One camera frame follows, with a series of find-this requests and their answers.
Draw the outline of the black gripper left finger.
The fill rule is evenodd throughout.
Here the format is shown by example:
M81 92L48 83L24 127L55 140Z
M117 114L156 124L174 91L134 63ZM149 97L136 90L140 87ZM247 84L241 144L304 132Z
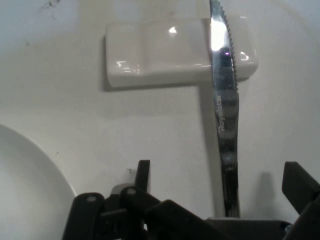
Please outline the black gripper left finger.
M74 198L64 240L225 240L226 234L179 204L147 192L150 161L140 160L134 183L109 197Z

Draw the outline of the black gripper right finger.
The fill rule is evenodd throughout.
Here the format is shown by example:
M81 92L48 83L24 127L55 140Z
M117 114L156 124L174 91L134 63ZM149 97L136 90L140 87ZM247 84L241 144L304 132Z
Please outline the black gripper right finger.
M285 240L320 238L320 184L298 163L284 164L282 192L299 214Z

